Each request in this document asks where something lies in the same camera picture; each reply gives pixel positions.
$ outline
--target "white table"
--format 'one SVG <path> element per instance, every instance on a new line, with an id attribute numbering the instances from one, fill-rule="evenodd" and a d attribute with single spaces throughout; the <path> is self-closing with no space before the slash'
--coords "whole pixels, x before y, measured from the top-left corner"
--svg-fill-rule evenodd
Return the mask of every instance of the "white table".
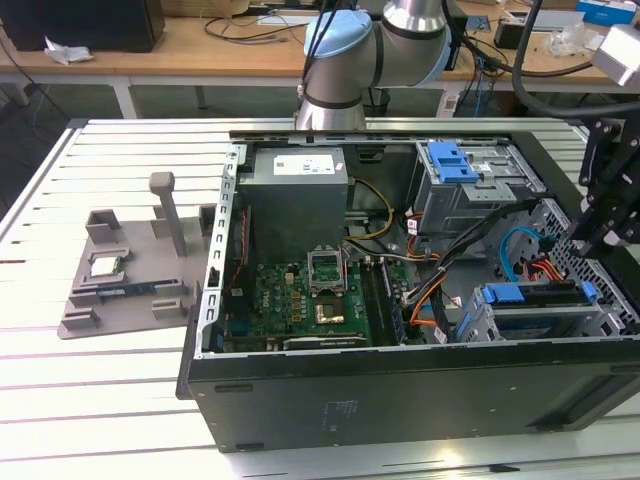
<path id="1" fill-rule="evenodd" d="M 430 132 L 481 125 L 532 130 L 575 180 L 584 137 L 559 121 L 370 122 Z M 224 456 L 195 403 L 174 398 L 184 328 L 57 338 L 90 210 L 153 218 L 148 177 L 171 170 L 179 214 L 195 215 L 200 203 L 216 201 L 228 130 L 290 127 L 289 120 L 102 120 L 64 132 L 0 224 L 0 478 L 493 478 L 490 464 L 522 469 L 501 480 L 637 476 L 640 397 L 576 433 Z"/>

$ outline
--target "floor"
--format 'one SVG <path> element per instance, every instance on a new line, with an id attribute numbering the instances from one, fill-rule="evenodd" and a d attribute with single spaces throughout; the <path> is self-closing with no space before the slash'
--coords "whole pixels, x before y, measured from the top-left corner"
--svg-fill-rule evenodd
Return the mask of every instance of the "floor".
<path id="1" fill-rule="evenodd" d="M 45 86 L 51 98 L 71 118 L 120 118 L 120 109 L 110 87 Z M 35 88 L 31 103 L 18 107 L 6 103 L 0 88 L 0 218 L 4 216 L 40 162 L 64 130 L 66 121 Z M 207 87 L 210 107 L 199 110 L 193 87 L 136 87 L 133 91 L 141 115 L 146 118 L 194 117 L 289 117 L 297 107 L 293 88 Z M 391 90 L 386 115 L 429 117 L 437 110 L 440 93 L 433 90 Z M 502 116 L 494 99 L 478 106 L 475 92 L 460 108 L 459 116 Z M 575 104 L 580 95 L 563 96 L 561 104 Z"/>

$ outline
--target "wooden table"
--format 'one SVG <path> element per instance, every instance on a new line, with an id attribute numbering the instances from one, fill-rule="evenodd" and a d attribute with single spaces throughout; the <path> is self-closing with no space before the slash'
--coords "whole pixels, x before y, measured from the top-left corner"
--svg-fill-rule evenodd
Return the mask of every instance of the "wooden table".
<path id="1" fill-rule="evenodd" d="M 487 15 L 498 19 L 505 8 L 524 9 L 509 0 L 505 6 L 487 6 L 461 1 L 460 6 L 469 15 Z M 167 18 L 163 37 L 152 53 L 96 52 L 95 59 L 86 63 L 64 66 L 55 63 L 41 52 L 16 52 L 14 58 L 39 83 L 107 84 L 117 96 L 124 118 L 137 118 L 132 85 L 194 85 L 202 86 L 291 86 L 295 87 L 304 61 L 300 43 L 289 36 L 285 43 L 246 46 L 225 42 L 203 32 L 203 20 L 197 18 Z M 230 28 L 227 35 L 250 35 L 274 29 L 273 26 L 252 25 Z M 304 27 L 293 34 L 304 40 Z M 469 32 L 480 40 L 492 43 L 492 32 Z M 5 44 L 11 42 L 1 33 Z M 551 70 L 582 63 L 585 57 L 553 58 L 544 47 L 546 34 L 532 36 L 525 68 Z M 513 62 L 515 51 L 505 54 Z M 452 116 L 460 93 L 473 77 L 473 59 L 463 49 L 456 68 L 443 72 L 438 81 L 427 85 L 443 91 L 438 116 Z M 9 59 L 0 51 L 0 82 L 19 86 L 26 79 L 16 71 Z M 640 93 L 625 90 L 609 80 L 596 68 L 553 79 L 535 79 L 526 82 L 530 91 Z M 512 90 L 510 76 L 499 78 L 496 90 Z M 199 106 L 204 106 L 204 94 L 196 89 Z"/>

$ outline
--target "expansion slot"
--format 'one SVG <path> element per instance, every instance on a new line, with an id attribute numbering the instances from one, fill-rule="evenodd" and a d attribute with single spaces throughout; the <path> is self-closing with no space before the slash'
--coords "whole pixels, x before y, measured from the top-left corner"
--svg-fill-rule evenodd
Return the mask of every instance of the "expansion slot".
<path id="1" fill-rule="evenodd" d="M 402 317 L 387 265 L 360 262 L 360 279 L 373 345 L 389 346 L 403 342 Z"/>

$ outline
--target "black box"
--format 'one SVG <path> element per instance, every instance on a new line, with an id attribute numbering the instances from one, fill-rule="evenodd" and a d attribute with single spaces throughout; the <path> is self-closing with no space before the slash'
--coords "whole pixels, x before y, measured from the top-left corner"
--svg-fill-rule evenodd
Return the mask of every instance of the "black box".
<path id="1" fill-rule="evenodd" d="M 0 17 L 23 51 L 43 50 L 47 36 L 69 47 L 150 52 L 164 29 L 160 0 L 0 0 Z"/>
<path id="2" fill-rule="evenodd" d="M 517 50 L 523 30 L 523 23 L 510 23 L 501 21 L 498 24 L 496 34 L 493 37 L 493 43 L 498 48 Z"/>

